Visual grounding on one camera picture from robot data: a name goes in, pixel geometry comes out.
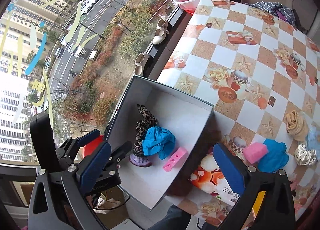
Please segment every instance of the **white open box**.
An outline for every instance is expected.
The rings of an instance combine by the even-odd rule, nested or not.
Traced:
[[[131,197],[152,209],[161,200],[182,165],[198,141],[201,132],[213,112],[213,105],[170,86],[143,77],[133,76],[111,125],[107,142],[112,150],[126,141],[136,141],[136,123],[143,118],[137,104],[144,104],[164,127],[176,137],[174,151],[183,146],[188,154],[170,172],[162,167],[158,155],[148,157],[152,166],[141,168],[126,157],[120,162],[121,188]]]

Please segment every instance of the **pink foam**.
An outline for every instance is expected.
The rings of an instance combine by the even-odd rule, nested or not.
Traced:
[[[174,154],[171,155],[166,164],[162,167],[165,172],[171,171],[173,166],[187,153],[187,150],[183,147],[179,147]]]
[[[268,148],[263,143],[254,142],[242,150],[245,159],[254,164],[268,153]]]

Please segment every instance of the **blue gripper pad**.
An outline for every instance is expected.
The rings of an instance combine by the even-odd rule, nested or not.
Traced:
[[[83,195],[92,190],[97,178],[100,176],[111,156],[111,146],[109,143],[103,142],[103,144],[100,144],[97,148],[100,148],[98,152],[94,151],[90,156],[87,156],[91,157],[91,160],[80,175],[79,190]]]
[[[213,146],[213,157],[232,191],[241,196],[245,189],[244,177],[232,162],[237,157],[233,156],[222,143]]]
[[[98,138],[100,136],[100,131],[98,129],[94,129],[91,132],[85,134],[84,136],[80,137],[77,146],[78,147],[84,147],[94,139]]]

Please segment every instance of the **blue paint stroke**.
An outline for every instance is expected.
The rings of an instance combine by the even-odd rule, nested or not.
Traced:
[[[14,7],[14,4],[13,3],[10,3],[7,7],[7,10],[10,12]]]
[[[43,34],[43,38],[42,38],[42,42],[41,42],[41,45],[40,45],[40,48],[39,48],[38,52],[35,55],[35,57],[33,58],[32,62],[29,65],[29,67],[26,69],[26,72],[25,72],[26,75],[30,75],[32,70],[33,70],[33,68],[38,63],[38,60],[40,59],[41,54],[42,54],[42,52],[44,50],[44,46],[45,46],[45,42],[46,41],[47,41],[47,33],[44,33]]]

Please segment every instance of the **metal screw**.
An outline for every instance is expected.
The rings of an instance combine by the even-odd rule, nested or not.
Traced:
[[[251,173],[255,173],[257,169],[254,166],[249,166],[248,171],[250,171]]]
[[[69,167],[68,167],[68,171],[69,172],[74,172],[75,170],[76,170],[76,166],[74,166],[74,165],[70,165]]]
[[[279,174],[280,174],[281,176],[284,176],[284,175],[285,175],[285,171],[284,171],[284,170],[279,170],[278,172],[279,172]]]
[[[43,175],[43,174],[45,174],[45,169],[39,170],[39,175]]]

